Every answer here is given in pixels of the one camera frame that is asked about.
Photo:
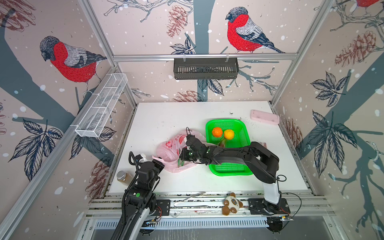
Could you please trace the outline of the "pink plastic bag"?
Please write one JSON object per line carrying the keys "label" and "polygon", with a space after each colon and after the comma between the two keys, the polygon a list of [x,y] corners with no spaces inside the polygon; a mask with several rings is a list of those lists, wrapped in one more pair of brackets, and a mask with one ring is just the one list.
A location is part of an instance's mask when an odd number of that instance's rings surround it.
{"label": "pink plastic bag", "polygon": [[197,166],[193,162],[186,162],[180,158],[182,150],[187,146],[186,136],[187,131],[181,131],[157,147],[154,159],[162,162],[166,171],[177,174]]}

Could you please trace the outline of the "orange fruit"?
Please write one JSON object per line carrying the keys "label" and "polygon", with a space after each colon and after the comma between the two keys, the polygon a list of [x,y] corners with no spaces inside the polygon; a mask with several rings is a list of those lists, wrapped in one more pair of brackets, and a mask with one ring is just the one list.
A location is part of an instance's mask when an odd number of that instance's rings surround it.
{"label": "orange fruit", "polygon": [[221,138],[223,136],[223,130],[219,127],[215,127],[212,130],[212,135],[215,138]]}

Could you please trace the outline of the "yellow fruit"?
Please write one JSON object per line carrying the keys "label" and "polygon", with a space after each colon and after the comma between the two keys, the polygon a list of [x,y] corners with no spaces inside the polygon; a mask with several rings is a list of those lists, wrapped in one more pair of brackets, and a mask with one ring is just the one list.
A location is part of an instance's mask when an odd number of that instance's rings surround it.
{"label": "yellow fruit", "polygon": [[233,130],[228,129],[224,131],[224,138],[226,140],[232,140],[234,139],[234,137],[235,137],[235,132]]}

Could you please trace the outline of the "green plastic basket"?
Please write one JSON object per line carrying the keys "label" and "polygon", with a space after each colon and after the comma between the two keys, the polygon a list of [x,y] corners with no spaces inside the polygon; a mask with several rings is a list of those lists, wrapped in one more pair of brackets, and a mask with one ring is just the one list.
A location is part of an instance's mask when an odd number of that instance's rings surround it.
{"label": "green plastic basket", "polygon": [[[226,140],[223,144],[226,148],[242,148],[251,144],[246,125],[240,120],[217,119],[206,123],[207,142],[220,146],[225,137],[222,135],[217,138],[213,135],[214,128],[220,128],[223,132],[226,130],[232,130],[234,132],[234,138]],[[214,175],[219,177],[253,175],[252,171],[246,165],[241,164],[223,163],[221,165],[209,165],[209,168]]]}

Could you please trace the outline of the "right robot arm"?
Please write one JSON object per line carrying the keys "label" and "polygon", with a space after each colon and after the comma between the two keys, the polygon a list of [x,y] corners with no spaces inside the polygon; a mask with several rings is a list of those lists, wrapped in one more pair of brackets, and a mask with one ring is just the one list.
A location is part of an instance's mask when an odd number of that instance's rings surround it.
{"label": "right robot arm", "polygon": [[193,135],[186,137],[186,147],[182,149],[182,161],[204,165],[222,165],[224,163],[247,166],[253,175],[262,182],[264,199],[251,202],[249,209],[256,215],[290,215],[287,200],[282,198],[278,186],[277,172],[279,158],[258,142],[241,148],[223,148],[202,143]]}

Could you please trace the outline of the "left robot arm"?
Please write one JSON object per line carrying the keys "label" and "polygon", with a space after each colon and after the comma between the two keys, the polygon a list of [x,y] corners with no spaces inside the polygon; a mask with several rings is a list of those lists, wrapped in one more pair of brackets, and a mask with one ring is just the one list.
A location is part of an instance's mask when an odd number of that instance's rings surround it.
{"label": "left robot arm", "polygon": [[135,240],[147,216],[156,208],[154,189],[164,165],[157,160],[139,163],[134,157],[130,157],[129,163],[136,167],[135,177],[124,192],[122,215],[113,240]]}

